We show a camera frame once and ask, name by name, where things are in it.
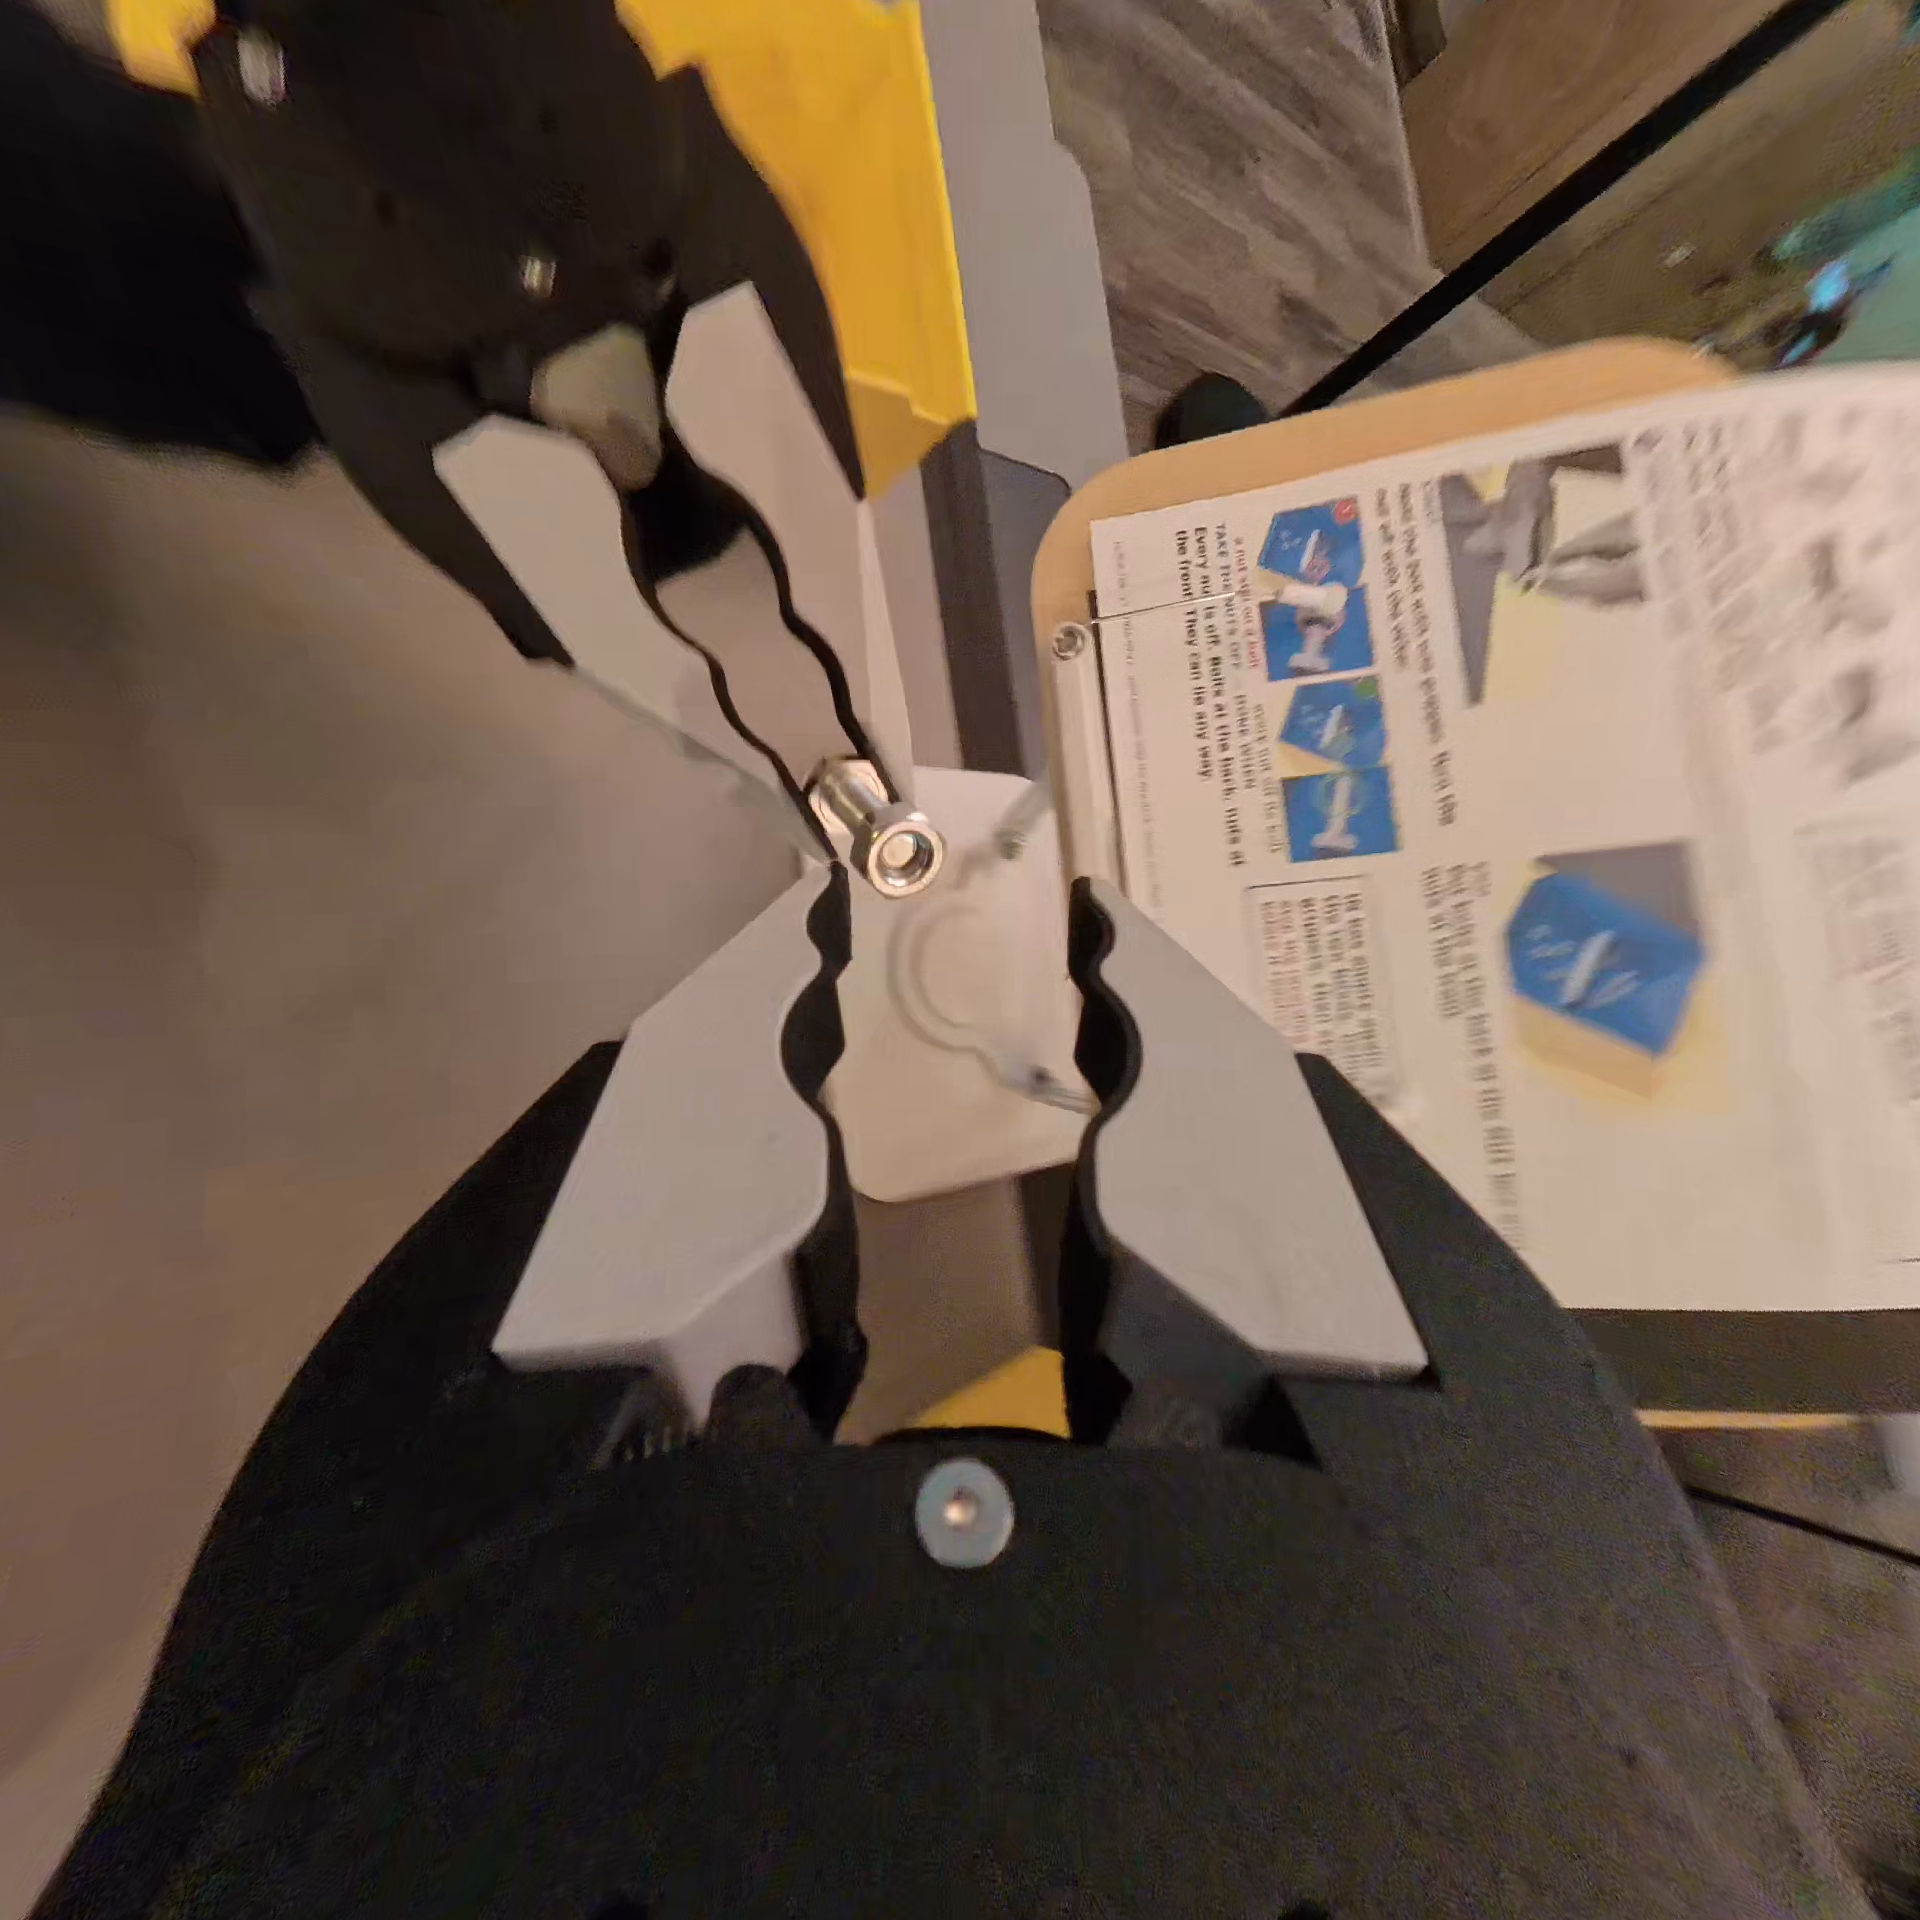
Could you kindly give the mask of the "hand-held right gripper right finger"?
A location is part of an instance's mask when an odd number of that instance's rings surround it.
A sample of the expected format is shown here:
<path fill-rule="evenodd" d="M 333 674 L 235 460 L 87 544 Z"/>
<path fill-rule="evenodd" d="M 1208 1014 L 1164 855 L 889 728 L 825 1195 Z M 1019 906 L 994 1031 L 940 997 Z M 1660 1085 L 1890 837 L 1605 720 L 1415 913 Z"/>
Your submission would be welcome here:
<path fill-rule="evenodd" d="M 1061 1257 L 1069 1434 L 1235 1441 L 1284 1381 L 1428 1347 L 1295 1048 L 1100 876 L 1069 890 L 1083 1130 Z"/>

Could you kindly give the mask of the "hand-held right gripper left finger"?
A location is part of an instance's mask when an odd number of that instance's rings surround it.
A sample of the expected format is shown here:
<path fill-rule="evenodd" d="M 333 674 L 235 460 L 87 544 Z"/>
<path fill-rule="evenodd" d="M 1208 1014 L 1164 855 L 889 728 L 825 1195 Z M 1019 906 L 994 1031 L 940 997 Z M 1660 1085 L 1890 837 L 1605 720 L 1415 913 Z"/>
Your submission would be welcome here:
<path fill-rule="evenodd" d="M 493 1355 L 651 1375 L 695 1429 L 741 1368 L 835 1438 L 866 1370 L 842 1135 L 844 867 L 812 867 L 628 1029 Z"/>

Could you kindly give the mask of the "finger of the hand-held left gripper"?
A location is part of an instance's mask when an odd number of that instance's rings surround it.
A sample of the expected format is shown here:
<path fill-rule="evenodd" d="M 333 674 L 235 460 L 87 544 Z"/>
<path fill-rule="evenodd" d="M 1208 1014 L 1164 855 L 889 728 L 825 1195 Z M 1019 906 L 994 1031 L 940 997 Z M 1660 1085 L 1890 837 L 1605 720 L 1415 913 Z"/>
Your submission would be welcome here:
<path fill-rule="evenodd" d="M 804 861 L 822 861 L 806 780 L 741 716 L 718 657 L 667 603 L 670 589 L 709 576 L 756 535 L 732 532 L 718 556 L 646 599 L 632 567 L 632 516 L 582 441 L 490 415 L 439 446 L 434 468 L 572 671 L 670 749 L 725 767 Z"/>
<path fill-rule="evenodd" d="M 828 756 L 915 784 L 882 546 L 756 288 L 695 304 L 667 381 L 667 421 L 776 550 L 745 539 L 669 589 L 685 632 L 722 664 L 738 716 L 804 782 Z"/>

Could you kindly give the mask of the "silver hex bolt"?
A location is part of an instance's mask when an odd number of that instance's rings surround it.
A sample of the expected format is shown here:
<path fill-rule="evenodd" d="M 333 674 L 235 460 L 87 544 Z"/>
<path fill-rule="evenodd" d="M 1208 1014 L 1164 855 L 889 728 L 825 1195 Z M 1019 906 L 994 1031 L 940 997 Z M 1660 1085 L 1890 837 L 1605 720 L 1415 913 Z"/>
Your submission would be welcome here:
<path fill-rule="evenodd" d="M 806 801 L 837 841 L 872 845 L 901 826 L 901 802 L 878 763 L 825 758 L 806 787 Z"/>

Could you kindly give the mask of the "silver hex nut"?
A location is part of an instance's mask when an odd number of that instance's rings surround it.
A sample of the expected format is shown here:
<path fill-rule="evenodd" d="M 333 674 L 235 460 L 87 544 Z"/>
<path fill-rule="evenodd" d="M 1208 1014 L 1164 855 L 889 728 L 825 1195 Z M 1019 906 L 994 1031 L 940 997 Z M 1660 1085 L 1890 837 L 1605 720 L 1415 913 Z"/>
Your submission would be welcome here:
<path fill-rule="evenodd" d="M 916 806 L 862 810 L 849 831 L 849 865 L 882 900 L 913 900 L 944 875 L 949 841 Z"/>

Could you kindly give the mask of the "black slanted pole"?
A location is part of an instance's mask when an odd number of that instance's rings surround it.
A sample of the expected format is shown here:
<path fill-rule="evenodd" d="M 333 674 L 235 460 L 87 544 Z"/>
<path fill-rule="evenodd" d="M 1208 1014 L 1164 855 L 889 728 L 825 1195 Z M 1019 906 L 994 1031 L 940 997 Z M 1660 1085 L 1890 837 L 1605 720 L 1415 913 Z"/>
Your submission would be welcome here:
<path fill-rule="evenodd" d="M 1708 112 L 1750 85 L 1764 69 L 1799 48 L 1845 9 L 1843 2 L 1779 4 L 1739 40 L 1691 72 L 1682 85 L 1662 94 L 1621 132 L 1565 171 L 1548 188 L 1524 205 L 1513 220 L 1492 232 L 1461 265 L 1420 293 L 1365 342 L 1353 348 L 1332 370 L 1274 415 L 1297 421 L 1344 402 L 1370 378 L 1400 361 L 1440 325 L 1476 301 L 1497 277 L 1516 267 L 1528 253 L 1567 228 L 1576 216 L 1621 187 L 1653 157 L 1693 131 Z"/>

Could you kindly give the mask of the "cardboard box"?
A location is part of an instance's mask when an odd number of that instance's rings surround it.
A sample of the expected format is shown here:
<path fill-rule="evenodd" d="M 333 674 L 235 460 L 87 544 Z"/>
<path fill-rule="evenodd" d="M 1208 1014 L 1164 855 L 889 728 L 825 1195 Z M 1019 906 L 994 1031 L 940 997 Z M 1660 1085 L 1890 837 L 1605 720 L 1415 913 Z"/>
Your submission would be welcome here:
<path fill-rule="evenodd" d="M 1402 94 L 1435 265 L 1462 268 L 1779 10 L 1478 7 Z M 1473 301 L 1542 348 L 1665 339 L 1760 372 L 1803 339 L 1827 359 L 1902 301 L 1916 135 L 1916 4 L 1836 4 Z"/>

